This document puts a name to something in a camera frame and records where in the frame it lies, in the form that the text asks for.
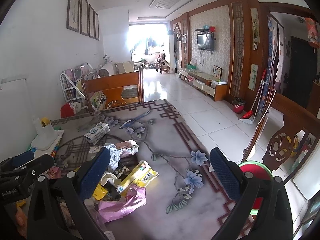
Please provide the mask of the blue white wrapper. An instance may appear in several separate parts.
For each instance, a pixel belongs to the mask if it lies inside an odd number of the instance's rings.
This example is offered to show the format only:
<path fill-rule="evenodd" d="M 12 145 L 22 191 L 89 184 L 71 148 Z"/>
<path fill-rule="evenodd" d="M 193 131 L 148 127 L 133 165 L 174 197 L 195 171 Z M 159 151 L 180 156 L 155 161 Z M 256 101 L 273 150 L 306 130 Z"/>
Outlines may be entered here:
<path fill-rule="evenodd" d="M 104 148 L 108 149 L 110 152 L 110 163 L 107 170 L 109 172 L 114 172 L 118 168 L 123 150 L 118 149 L 115 144 L 105 145 Z"/>

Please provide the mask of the white blue milk carton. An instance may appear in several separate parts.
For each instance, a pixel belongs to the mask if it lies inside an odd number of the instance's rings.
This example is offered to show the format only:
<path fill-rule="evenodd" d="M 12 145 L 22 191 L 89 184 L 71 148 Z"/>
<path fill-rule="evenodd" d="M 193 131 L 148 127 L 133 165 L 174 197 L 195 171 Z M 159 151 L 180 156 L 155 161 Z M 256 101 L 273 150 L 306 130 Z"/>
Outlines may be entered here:
<path fill-rule="evenodd" d="M 90 129 L 85 135 L 85 139 L 92 145 L 95 145 L 110 131 L 109 125 L 103 122 L 98 123 Z"/>

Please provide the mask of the pink plastic bag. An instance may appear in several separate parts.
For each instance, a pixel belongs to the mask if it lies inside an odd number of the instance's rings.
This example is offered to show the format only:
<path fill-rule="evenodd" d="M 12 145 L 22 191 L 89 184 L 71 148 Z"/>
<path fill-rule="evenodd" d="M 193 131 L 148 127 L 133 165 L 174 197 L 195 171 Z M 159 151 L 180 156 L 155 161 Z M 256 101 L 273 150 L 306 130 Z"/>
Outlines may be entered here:
<path fill-rule="evenodd" d="M 133 184 L 119 201 L 100 201 L 98 212 L 104 223 L 121 219 L 146 205 L 146 188 Z"/>

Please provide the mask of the yellow bear box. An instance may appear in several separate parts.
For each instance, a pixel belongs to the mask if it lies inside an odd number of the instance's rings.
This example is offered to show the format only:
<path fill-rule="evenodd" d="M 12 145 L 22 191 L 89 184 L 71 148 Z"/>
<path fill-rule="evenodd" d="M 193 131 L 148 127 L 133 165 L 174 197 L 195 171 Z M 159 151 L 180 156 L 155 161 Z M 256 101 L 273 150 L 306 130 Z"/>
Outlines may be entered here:
<path fill-rule="evenodd" d="M 117 192 L 124 196 L 132 184 L 138 187 L 147 187 L 158 176 L 159 173 L 154 171 L 147 161 L 141 160 L 129 175 L 117 185 Z"/>

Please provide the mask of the floral paper cup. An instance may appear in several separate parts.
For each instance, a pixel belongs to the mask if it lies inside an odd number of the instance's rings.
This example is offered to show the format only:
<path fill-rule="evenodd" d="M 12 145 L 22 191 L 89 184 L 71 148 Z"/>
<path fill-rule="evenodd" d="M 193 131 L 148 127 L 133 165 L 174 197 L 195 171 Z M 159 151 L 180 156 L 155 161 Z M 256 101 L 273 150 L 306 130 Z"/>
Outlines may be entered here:
<path fill-rule="evenodd" d="M 112 172 L 104 172 L 101 180 L 100 180 L 100 184 L 102 186 L 107 185 L 107 183 L 110 183 L 113 187 L 117 188 L 118 185 L 121 183 L 121 180 Z"/>

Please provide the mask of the red green trash bin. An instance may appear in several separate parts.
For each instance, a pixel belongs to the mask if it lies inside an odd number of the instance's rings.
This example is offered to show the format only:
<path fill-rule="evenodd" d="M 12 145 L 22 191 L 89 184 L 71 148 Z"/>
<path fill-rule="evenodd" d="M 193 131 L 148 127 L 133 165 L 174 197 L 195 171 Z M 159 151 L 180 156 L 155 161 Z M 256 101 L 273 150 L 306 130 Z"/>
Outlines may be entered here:
<path fill-rule="evenodd" d="M 243 173 L 250 172 L 253 174 L 254 178 L 262 179 L 262 180 L 271 180 L 273 178 L 271 171 L 269 168 L 255 160 L 249 160 L 239 164 L 240 170 Z M 263 202 L 263 197 L 257 197 L 251 209 L 251 215 L 256 216 L 259 212 L 261 204 Z"/>

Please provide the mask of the yellow tape roll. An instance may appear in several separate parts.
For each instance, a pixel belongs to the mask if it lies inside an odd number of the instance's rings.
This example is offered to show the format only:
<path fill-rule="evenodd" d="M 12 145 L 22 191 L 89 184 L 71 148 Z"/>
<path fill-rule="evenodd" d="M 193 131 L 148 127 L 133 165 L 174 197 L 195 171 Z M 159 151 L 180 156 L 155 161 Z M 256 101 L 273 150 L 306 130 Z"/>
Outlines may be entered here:
<path fill-rule="evenodd" d="M 51 121 L 47 117 L 41 118 L 41 125 L 42 127 L 46 127 L 51 123 Z"/>

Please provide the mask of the red bag on floor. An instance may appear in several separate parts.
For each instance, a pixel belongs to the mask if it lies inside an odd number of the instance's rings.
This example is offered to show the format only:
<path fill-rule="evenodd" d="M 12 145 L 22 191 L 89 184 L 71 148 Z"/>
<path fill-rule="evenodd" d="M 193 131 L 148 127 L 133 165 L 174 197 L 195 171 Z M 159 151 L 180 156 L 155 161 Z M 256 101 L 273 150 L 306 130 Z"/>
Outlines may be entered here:
<path fill-rule="evenodd" d="M 60 109 L 61 118 L 68 118 L 74 116 L 74 110 L 71 108 L 69 103 L 64 104 Z"/>

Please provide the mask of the floral printed tablecloth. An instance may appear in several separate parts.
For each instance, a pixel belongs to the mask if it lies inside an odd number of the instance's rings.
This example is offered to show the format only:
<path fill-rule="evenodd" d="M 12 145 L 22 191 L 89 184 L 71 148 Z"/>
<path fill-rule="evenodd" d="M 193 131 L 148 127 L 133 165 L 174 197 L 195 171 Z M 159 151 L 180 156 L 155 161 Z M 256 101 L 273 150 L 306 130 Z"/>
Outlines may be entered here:
<path fill-rule="evenodd" d="M 132 169 L 146 161 L 158 173 L 146 187 L 144 206 L 106 223 L 116 239 L 211 239 L 235 204 L 209 171 L 208 151 L 179 111 L 156 100 L 52 121 L 64 130 L 55 157 L 63 172 L 93 157 L 84 135 L 98 122 L 110 127 L 98 145 L 138 144 L 121 166 Z"/>

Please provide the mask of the wooden chair far side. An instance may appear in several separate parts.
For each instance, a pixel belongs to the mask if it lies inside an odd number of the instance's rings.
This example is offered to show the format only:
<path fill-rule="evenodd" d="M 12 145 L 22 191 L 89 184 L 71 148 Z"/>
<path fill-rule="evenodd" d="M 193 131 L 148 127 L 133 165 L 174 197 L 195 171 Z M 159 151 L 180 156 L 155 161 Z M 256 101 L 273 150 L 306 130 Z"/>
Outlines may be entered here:
<path fill-rule="evenodd" d="M 144 102 L 143 70 L 143 68 L 139 68 L 136 72 L 100 77 L 88 81 L 82 80 L 82 90 L 89 113 L 94 111 L 89 97 L 94 92 L 102 92 L 106 96 L 106 109 L 125 106 L 134 102 Z M 127 86 L 137 86 L 138 95 L 133 97 L 134 101 L 130 99 L 129 102 L 126 102 L 122 97 L 124 87 Z"/>

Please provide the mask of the white magazine rack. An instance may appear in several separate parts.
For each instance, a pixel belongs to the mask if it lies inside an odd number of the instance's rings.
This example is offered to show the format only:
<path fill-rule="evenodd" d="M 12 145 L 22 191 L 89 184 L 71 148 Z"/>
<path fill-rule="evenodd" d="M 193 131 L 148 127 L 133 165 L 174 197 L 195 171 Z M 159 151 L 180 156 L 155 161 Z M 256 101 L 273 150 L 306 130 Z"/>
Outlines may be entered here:
<path fill-rule="evenodd" d="M 65 102 L 78 102 L 81 105 L 81 109 L 86 108 L 82 81 L 87 81 L 92 77 L 93 67 L 87 62 L 62 71 L 59 79 Z"/>

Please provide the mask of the red flower pot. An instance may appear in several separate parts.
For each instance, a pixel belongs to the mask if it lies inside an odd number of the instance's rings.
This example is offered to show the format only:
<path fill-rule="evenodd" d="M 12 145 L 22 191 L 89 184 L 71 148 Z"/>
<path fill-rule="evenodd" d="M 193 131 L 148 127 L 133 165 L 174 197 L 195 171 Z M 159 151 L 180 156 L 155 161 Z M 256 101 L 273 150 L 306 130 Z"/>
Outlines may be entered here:
<path fill-rule="evenodd" d="M 234 98 L 232 104 L 233 104 L 233 112 L 236 114 L 241 114 L 242 111 L 244 110 L 244 106 L 246 102 L 242 100 L 242 98 L 236 97 Z"/>

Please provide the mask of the wooden tv cabinet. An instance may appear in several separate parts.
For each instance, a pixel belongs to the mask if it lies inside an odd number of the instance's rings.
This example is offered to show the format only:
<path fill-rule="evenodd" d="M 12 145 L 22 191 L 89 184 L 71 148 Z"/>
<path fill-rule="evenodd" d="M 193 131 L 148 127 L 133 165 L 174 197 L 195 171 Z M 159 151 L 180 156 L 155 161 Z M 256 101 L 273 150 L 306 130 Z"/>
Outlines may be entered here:
<path fill-rule="evenodd" d="M 180 79 L 206 96 L 210 95 L 214 101 L 225 100 L 227 95 L 227 82 L 215 80 L 212 75 L 196 69 L 182 68 L 179 71 Z"/>

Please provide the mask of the colourful framed picture on cabinet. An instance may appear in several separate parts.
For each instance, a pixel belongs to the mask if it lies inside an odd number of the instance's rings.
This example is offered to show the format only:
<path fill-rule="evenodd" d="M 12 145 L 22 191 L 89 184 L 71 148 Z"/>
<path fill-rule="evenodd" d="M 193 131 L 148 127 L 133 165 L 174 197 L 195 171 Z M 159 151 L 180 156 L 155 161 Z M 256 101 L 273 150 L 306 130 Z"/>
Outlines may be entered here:
<path fill-rule="evenodd" d="M 223 69 L 218 67 L 218 66 L 214 66 L 213 67 L 213 78 L 220 80 L 222 77 L 222 72 Z"/>

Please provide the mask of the wall mounted television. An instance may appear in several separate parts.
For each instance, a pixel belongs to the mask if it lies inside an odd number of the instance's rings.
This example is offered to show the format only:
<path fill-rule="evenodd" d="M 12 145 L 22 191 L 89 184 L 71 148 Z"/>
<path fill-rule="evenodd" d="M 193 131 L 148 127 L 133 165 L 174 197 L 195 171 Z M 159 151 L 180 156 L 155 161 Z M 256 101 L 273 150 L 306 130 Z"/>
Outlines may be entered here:
<path fill-rule="evenodd" d="M 215 37 L 213 33 L 197 34 L 197 48 L 199 50 L 214 51 Z"/>

